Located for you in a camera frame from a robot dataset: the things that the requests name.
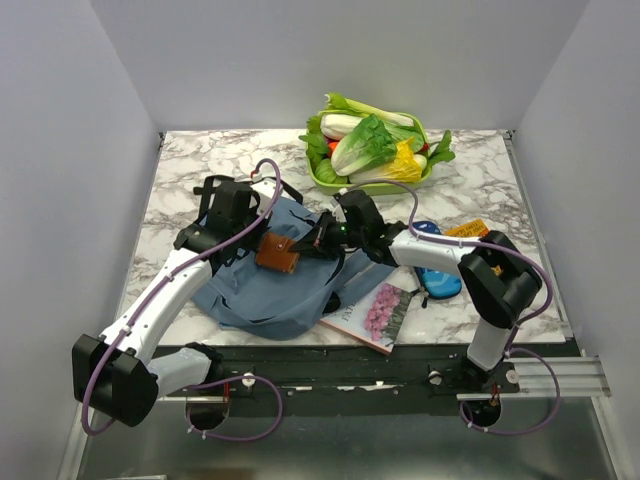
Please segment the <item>brown leather wallet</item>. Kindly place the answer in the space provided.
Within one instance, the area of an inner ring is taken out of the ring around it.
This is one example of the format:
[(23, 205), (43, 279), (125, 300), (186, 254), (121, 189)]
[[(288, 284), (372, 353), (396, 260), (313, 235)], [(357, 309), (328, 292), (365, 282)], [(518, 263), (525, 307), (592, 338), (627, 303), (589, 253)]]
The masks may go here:
[(299, 260), (299, 254), (291, 250), (294, 244), (293, 238), (267, 233), (256, 252), (255, 264), (280, 273), (293, 273)]

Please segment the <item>blue student backpack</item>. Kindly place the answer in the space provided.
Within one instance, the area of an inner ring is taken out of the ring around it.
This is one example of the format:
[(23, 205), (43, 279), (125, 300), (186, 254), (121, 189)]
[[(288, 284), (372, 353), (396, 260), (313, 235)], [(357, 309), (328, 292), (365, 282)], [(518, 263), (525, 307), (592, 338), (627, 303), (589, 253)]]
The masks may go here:
[(393, 272), (362, 251), (336, 259), (301, 257), (291, 274), (256, 265), (255, 255), (221, 267), (191, 301), (217, 322), (276, 341), (297, 338), (357, 303)]

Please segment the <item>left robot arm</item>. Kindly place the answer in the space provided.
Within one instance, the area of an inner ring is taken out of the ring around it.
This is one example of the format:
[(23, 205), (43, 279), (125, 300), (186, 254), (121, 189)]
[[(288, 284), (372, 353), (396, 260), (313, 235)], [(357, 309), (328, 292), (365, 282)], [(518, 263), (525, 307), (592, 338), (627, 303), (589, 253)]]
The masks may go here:
[(282, 183), (208, 177), (194, 192), (198, 216), (179, 231), (151, 283), (100, 335), (83, 335), (72, 348), (74, 396), (90, 435), (100, 432), (90, 424), (90, 410), (134, 427), (161, 397), (188, 387), (209, 395), (221, 385), (221, 357), (211, 347), (191, 343), (168, 356), (154, 353), (187, 301), (221, 267), (259, 246)]

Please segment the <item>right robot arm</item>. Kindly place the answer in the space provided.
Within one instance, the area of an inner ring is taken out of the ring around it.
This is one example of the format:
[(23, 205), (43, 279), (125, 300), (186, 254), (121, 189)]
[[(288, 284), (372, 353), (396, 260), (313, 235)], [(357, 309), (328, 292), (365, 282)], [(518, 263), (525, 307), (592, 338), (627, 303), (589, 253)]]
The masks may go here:
[(418, 232), (412, 224), (384, 220), (374, 200), (359, 189), (335, 196), (293, 252), (310, 258), (334, 258), (347, 248), (364, 252), (381, 265), (437, 270), (459, 278), (480, 320), (460, 367), (460, 379), (480, 392), (496, 380), (516, 327), (549, 278), (502, 232), (481, 237), (451, 237)]

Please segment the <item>green vegetable tray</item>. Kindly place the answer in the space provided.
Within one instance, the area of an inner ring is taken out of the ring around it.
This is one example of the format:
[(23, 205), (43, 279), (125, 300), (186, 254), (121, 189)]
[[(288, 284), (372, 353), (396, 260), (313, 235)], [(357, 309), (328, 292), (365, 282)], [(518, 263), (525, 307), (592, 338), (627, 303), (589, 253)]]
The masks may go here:
[[(309, 117), (306, 122), (306, 133), (300, 136), (300, 139), (306, 143), (306, 156), (309, 162), (310, 175), (316, 185), (326, 194), (333, 195), (338, 192), (341, 188), (350, 188), (356, 184), (352, 184), (349, 181), (346, 184), (327, 184), (320, 182), (316, 179), (314, 175), (314, 170), (316, 165), (324, 158), (329, 158), (331, 160), (331, 155), (329, 155), (328, 144), (333, 142), (333, 140), (325, 137), (320, 130), (320, 121), (321, 118), (326, 114), (344, 114), (341, 112), (326, 112), (321, 111), (318, 114)], [(412, 117), (415, 120), (415, 125), (413, 127), (401, 127), (390, 124), (388, 122), (384, 122), (386, 129), (392, 135), (396, 144), (400, 141), (407, 140), (410, 137), (415, 139), (415, 143), (412, 146), (412, 150), (414, 153), (419, 153), (424, 155), (427, 158), (430, 156), (431, 152), (428, 149), (428, 141), (425, 135), (425, 132), (422, 128), (420, 122)], [(429, 175), (432, 173), (432, 168), (428, 165), (423, 171), (422, 178), (415, 183), (404, 183), (397, 182), (392, 180), (372, 180), (366, 181), (364, 183), (359, 183), (361, 188), (367, 192), (371, 196), (375, 195), (391, 195), (391, 194), (401, 194), (404, 192), (402, 188), (399, 187), (400, 184), (406, 184), (411, 186), (411, 188), (416, 189), (421, 184), (423, 184)]]

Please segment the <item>green bok choy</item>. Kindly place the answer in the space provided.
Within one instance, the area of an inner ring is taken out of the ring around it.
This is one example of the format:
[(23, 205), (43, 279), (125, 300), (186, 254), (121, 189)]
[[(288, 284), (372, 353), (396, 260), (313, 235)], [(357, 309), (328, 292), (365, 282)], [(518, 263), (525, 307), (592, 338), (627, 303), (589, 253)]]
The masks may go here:
[(334, 170), (329, 158), (322, 159), (315, 167), (314, 175), (317, 180), (327, 184), (346, 184), (348, 178), (341, 176)]

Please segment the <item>teal blue book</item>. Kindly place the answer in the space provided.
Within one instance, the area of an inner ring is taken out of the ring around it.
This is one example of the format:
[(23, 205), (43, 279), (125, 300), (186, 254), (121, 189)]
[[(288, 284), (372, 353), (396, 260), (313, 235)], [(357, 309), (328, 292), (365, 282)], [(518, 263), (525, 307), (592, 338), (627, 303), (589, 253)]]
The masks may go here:
[(228, 323), (228, 322), (222, 322), (222, 321), (219, 321), (218, 324), (219, 324), (219, 327), (221, 329), (223, 329), (223, 330), (232, 330), (232, 329), (244, 330), (244, 327), (242, 325), (238, 326), (236, 324), (232, 324), (232, 323)]

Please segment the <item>orange carrot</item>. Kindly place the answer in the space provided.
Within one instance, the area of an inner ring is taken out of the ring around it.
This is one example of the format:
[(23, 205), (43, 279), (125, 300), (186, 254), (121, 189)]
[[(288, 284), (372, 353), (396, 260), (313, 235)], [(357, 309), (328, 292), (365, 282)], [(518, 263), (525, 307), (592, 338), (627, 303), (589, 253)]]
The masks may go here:
[(330, 143), (328, 144), (328, 148), (329, 148), (329, 155), (332, 155), (332, 154), (335, 152), (335, 150), (336, 150), (336, 148), (337, 148), (338, 144), (339, 144), (339, 142), (338, 142), (338, 141), (333, 141), (333, 142), (330, 142)]

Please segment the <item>green napa cabbage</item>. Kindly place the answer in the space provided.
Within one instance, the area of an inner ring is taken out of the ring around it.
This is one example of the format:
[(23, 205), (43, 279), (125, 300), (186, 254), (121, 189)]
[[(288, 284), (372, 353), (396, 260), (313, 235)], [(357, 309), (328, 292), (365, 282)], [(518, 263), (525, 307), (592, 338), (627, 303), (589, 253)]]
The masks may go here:
[(338, 142), (331, 155), (331, 165), (337, 175), (348, 177), (360, 170), (386, 164), (396, 153), (396, 142), (384, 122), (376, 115), (369, 115)]

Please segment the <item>yellow napa cabbage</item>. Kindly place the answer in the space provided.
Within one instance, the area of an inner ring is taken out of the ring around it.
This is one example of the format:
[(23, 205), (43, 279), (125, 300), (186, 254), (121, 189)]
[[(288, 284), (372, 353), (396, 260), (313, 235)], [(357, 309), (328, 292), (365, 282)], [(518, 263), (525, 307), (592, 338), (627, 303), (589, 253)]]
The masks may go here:
[(352, 184), (372, 180), (392, 180), (404, 183), (418, 182), (427, 166), (427, 158), (422, 154), (413, 152), (412, 146), (414, 143), (415, 139), (413, 137), (398, 142), (396, 144), (396, 156), (391, 162), (358, 171), (349, 176), (349, 181)]

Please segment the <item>blue dinosaur pencil case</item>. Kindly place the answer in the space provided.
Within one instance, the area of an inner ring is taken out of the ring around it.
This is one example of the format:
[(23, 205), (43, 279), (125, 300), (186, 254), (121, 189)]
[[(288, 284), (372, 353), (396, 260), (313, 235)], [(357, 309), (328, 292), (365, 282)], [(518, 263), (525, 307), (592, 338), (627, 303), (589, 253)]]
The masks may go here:
[[(417, 221), (413, 223), (413, 227), (419, 233), (441, 235), (439, 227), (431, 221)], [(453, 275), (419, 267), (414, 267), (414, 271), (424, 292), (422, 308), (426, 308), (429, 299), (449, 299), (462, 290), (461, 280)]]

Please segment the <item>celery stalk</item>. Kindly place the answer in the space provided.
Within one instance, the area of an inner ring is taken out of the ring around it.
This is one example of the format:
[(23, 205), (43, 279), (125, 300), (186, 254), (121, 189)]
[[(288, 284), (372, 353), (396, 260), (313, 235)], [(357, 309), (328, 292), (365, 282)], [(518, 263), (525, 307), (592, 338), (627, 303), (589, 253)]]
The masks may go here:
[(325, 98), (326, 112), (341, 112), (359, 117), (376, 115), (379, 119), (396, 126), (413, 127), (415, 125), (415, 120), (410, 116), (379, 109), (377, 107), (346, 98), (336, 92), (327, 93)]

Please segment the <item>spinach bunch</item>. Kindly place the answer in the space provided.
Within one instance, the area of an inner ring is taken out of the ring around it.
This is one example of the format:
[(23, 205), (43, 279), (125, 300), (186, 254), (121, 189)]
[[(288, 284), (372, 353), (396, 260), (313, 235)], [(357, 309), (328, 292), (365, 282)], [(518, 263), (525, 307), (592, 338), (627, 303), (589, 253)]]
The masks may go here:
[(441, 140), (428, 157), (427, 165), (433, 168), (436, 164), (450, 162), (455, 159), (456, 154), (451, 150), (452, 132), (445, 130)]

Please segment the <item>orange blue children's book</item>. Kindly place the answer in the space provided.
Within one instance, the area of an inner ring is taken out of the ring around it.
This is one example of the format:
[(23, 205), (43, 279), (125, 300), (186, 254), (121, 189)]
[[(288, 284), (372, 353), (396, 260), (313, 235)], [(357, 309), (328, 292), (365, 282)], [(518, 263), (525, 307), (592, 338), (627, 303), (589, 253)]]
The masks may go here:
[(482, 219), (472, 220), (444, 232), (446, 236), (461, 238), (484, 237), (488, 233), (489, 228)]

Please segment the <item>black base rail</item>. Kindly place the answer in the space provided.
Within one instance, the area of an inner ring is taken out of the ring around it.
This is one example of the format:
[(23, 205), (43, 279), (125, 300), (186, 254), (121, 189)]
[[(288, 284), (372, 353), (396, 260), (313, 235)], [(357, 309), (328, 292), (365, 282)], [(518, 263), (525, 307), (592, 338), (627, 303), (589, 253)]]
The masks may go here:
[(572, 343), (535, 344), (537, 358), (517, 353), (489, 374), (472, 372), (463, 345), (401, 345), (385, 356), (367, 347), (220, 347), (217, 376), (230, 383), (163, 395), (197, 414), (228, 407), (236, 417), (266, 417), (281, 408), (297, 417), (454, 415), (461, 401), (495, 412), (508, 399), (578, 396), (593, 362)]

